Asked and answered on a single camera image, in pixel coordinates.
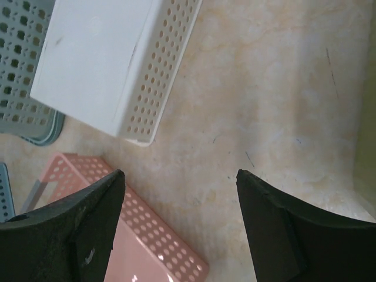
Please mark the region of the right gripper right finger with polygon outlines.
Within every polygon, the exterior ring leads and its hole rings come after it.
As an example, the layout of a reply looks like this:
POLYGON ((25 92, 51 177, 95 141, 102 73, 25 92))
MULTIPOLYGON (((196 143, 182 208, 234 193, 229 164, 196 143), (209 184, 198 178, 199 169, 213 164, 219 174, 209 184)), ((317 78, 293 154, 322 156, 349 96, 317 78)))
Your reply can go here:
POLYGON ((375 281, 375 223, 315 207, 247 170, 236 186, 257 281, 375 281))

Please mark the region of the pink plastic bin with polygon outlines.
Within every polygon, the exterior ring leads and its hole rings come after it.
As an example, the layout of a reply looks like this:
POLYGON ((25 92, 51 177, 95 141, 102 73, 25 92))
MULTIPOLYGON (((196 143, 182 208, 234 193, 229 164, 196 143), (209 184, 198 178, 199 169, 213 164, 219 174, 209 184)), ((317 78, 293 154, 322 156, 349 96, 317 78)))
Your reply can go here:
MULTIPOLYGON (((112 172, 99 156, 55 153, 36 180, 21 212, 33 210, 55 182, 52 203, 112 172)), ((132 188, 127 187, 105 281, 205 281, 209 265, 132 188)))

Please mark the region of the light blue plastic bin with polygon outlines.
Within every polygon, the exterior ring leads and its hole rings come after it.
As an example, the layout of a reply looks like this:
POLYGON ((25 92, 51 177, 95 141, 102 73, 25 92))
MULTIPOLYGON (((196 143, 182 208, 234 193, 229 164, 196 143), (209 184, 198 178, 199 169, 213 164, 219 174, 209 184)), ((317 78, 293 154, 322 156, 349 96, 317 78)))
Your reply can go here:
POLYGON ((8 168, 4 162, 0 163, 0 201, 0 221, 4 223, 15 216, 8 168))

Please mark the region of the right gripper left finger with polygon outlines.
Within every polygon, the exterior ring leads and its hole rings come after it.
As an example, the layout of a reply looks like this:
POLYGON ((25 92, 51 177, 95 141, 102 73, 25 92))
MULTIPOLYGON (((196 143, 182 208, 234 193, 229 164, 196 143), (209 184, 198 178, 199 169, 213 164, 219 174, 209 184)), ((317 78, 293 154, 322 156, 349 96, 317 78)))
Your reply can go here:
POLYGON ((115 170, 1 224, 1 281, 103 281, 125 196, 115 170))

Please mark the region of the teal perforated basket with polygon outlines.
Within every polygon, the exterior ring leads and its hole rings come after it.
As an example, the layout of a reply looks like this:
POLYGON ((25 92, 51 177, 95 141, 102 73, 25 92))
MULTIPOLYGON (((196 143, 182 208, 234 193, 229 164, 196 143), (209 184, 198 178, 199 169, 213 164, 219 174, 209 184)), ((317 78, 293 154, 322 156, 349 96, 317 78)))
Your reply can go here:
POLYGON ((48 146, 60 135, 64 114, 30 92, 54 1, 1 1, 1 133, 48 146))

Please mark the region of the white perforated bin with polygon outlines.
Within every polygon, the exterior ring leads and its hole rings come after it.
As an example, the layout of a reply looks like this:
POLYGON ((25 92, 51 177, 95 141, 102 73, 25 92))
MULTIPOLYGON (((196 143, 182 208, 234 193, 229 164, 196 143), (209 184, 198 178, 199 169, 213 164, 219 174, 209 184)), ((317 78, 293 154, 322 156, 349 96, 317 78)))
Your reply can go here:
POLYGON ((31 96, 101 132, 150 145, 200 1, 56 1, 31 96))

